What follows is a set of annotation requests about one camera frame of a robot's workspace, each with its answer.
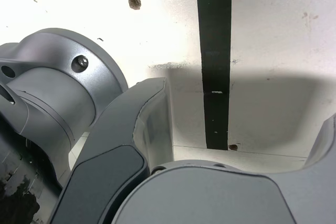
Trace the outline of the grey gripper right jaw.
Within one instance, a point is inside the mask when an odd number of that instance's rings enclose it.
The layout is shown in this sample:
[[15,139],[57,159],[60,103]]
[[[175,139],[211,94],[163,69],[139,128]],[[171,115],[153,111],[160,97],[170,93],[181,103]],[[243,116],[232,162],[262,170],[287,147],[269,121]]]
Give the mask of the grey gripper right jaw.
[[113,223],[335,223],[335,117],[324,122],[302,169],[175,166],[142,182]]

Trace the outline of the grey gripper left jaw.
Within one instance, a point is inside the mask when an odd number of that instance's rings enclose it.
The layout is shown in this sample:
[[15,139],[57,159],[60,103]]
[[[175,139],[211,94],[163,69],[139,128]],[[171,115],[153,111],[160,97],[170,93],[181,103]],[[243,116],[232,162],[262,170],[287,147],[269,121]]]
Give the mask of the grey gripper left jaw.
[[137,83],[98,118],[64,186],[50,223],[111,223],[152,169],[173,160],[166,78]]

